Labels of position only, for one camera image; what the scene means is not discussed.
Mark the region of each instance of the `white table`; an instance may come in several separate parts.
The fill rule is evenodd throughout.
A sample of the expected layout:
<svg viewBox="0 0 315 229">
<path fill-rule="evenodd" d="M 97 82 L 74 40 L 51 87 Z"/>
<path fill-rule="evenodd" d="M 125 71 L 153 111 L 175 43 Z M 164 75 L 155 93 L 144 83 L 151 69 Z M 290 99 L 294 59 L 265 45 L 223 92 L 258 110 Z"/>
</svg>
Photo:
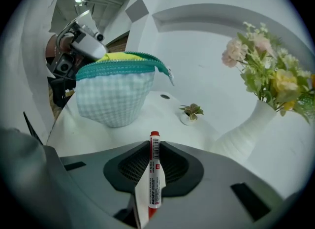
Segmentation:
<svg viewBox="0 0 315 229">
<path fill-rule="evenodd" d="M 218 138 L 217 131 L 202 118 L 193 126 L 185 126 L 179 116 L 180 102 L 168 93 L 150 92 L 139 117 L 130 125 L 109 128 L 101 123 L 83 118 L 78 113 L 75 94 L 59 115 L 47 145 L 56 149 L 60 157 L 93 153 L 149 139 L 151 131 L 158 131 L 161 140 L 180 143 L 198 149 L 209 150 Z M 161 187 L 165 187 L 165 175 L 160 171 Z M 135 188 L 137 212 L 141 228 L 148 220 L 149 203 L 148 168 Z"/>
</svg>

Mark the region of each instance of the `small potted plant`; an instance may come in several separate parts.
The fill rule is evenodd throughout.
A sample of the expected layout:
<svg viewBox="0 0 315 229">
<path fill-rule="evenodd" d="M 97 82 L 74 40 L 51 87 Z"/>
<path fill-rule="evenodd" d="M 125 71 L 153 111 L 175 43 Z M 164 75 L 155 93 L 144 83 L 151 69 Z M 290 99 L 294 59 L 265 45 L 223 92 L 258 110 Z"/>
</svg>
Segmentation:
<svg viewBox="0 0 315 229">
<path fill-rule="evenodd" d="M 201 110 L 200 106 L 196 104 L 191 104 L 190 106 L 182 105 L 183 107 L 180 108 L 183 110 L 181 114 L 180 120 L 183 124 L 190 126 L 196 122 L 198 119 L 197 114 L 203 115 L 203 110 Z"/>
</svg>

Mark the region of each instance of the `marker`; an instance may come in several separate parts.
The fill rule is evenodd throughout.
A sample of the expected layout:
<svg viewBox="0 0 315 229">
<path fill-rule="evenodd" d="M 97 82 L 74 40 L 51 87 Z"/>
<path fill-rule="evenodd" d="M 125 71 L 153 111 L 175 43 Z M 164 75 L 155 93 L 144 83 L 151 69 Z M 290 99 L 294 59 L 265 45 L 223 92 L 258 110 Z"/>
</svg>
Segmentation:
<svg viewBox="0 0 315 229">
<path fill-rule="evenodd" d="M 161 206 L 161 190 L 159 179 L 159 143 L 158 131 L 152 131 L 150 135 L 150 164 L 149 164 L 149 219 Z"/>
</svg>

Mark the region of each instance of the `succulent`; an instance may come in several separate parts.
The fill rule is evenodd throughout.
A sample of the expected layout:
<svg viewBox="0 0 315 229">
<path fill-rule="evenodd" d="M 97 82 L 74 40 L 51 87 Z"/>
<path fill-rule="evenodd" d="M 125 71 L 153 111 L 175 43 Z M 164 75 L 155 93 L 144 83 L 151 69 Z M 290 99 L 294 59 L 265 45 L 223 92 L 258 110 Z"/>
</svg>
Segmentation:
<svg viewBox="0 0 315 229">
<path fill-rule="evenodd" d="M 188 116 L 191 121 L 194 121 L 198 119 L 196 114 L 202 114 L 203 115 L 203 110 L 201 110 L 200 106 L 196 104 L 191 104 L 190 106 L 188 105 L 182 105 L 180 109 L 183 110 Z"/>
</svg>

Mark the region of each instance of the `yellow fabric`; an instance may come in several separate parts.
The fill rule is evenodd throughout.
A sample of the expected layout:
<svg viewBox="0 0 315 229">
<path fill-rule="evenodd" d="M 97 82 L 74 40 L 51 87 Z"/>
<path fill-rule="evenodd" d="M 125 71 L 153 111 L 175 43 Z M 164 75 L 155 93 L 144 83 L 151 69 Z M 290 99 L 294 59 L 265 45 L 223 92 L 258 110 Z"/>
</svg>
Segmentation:
<svg viewBox="0 0 315 229">
<path fill-rule="evenodd" d="M 144 58 L 141 58 L 137 55 L 133 54 L 127 54 L 124 52 L 114 52 L 114 53 L 107 53 L 104 57 L 97 60 L 97 62 L 100 61 L 109 61 L 109 60 L 126 60 L 126 61 L 134 61 L 134 60 L 143 60 Z"/>
</svg>

